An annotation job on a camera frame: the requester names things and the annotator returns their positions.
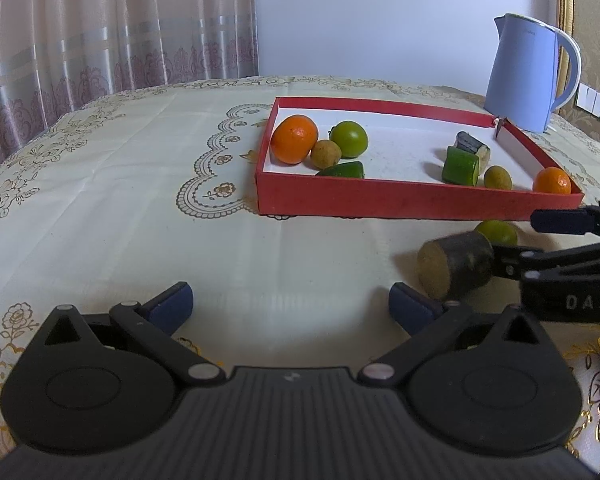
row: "curtain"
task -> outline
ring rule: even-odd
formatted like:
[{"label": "curtain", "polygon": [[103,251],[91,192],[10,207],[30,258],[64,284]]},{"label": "curtain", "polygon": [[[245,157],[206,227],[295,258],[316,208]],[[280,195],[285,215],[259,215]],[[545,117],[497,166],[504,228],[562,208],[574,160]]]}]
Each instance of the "curtain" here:
[{"label": "curtain", "polygon": [[254,0],[0,0],[0,163],[97,97],[257,70]]}]

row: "cucumber piece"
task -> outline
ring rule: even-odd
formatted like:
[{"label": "cucumber piece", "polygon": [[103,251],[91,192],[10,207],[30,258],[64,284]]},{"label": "cucumber piece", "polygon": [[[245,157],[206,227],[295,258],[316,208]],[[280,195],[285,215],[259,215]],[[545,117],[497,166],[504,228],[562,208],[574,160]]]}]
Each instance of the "cucumber piece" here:
[{"label": "cucumber piece", "polygon": [[487,168],[489,159],[491,158],[491,149],[485,143],[480,142],[480,140],[472,137],[467,132],[458,132],[454,147],[477,156],[480,161],[480,168],[478,169],[480,173]]},{"label": "cucumber piece", "polygon": [[354,160],[353,162],[343,162],[342,164],[335,164],[324,170],[318,171],[317,176],[346,176],[349,178],[364,178],[365,168],[362,166],[362,162]]},{"label": "cucumber piece", "polygon": [[426,242],[418,251],[418,278],[433,300],[460,300],[491,279],[493,248],[478,231]]},{"label": "cucumber piece", "polygon": [[478,183],[479,160],[477,155],[460,148],[449,146],[446,149],[442,180],[448,184],[475,186]]}]

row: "red tray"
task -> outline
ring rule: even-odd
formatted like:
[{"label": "red tray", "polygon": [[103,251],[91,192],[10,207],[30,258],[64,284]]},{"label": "red tray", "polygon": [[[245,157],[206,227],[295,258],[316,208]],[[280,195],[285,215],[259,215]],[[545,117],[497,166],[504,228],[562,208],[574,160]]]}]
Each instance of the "red tray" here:
[{"label": "red tray", "polygon": [[[369,136],[369,148],[359,157],[365,178],[316,177],[309,160],[296,166],[276,161],[269,153],[271,135],[293,114],[312,118],[321,139],[340,121],[362,124]],[[538,171],[558,165],[511,123],[504,124],[497,139],[494,127],[491,115],[451,108],[368,99],[276,98],[256,166],[260,214],[529,220],[538,208],[580,205],[583,194],[573,181],[571,194],[532,192]],[[491,148],[490,165],[509,170],[514,190],[440,182],[446,147],[459,130]]]}]

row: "table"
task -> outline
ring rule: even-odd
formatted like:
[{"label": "table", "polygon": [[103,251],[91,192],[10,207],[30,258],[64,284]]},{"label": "table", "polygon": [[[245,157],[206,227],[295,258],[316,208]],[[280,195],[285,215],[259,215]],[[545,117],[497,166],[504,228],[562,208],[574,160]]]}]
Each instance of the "table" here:
[{"label": "table", "polygon": [[[380,80],[260,77],[206,80],[106,96],[63,116],[0,166],[0,390],[56,305],[106,312],[178,280],[194,315],[176,334],[232,365],[349,365],[357,371],[404,340],[388,288],[417,285],[423,240],[476,222],[266,218],[254,162],[276,96],[403,100],[484,112],[480,97]],[[600,144],[562,118],[530,136],[600,200]],[[545,249],[596,240],[538,235]],[[497,312],[517,286],[494,279],[468,302]],[[583,388],[569,446],[600,468],[600,326],[548,324]],[[0,457],[13,445],[0,415]]]}]

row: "white wall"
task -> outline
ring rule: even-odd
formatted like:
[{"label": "white wall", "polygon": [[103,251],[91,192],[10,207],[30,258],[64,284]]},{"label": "white wall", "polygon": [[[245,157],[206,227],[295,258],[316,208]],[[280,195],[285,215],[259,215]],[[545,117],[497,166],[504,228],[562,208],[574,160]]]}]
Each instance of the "white wall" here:
[{"label": "white wall", "polygon": [[262,75],[337,75],[484,94],[505,12],[555,23],[555,0],[256,0]]}]

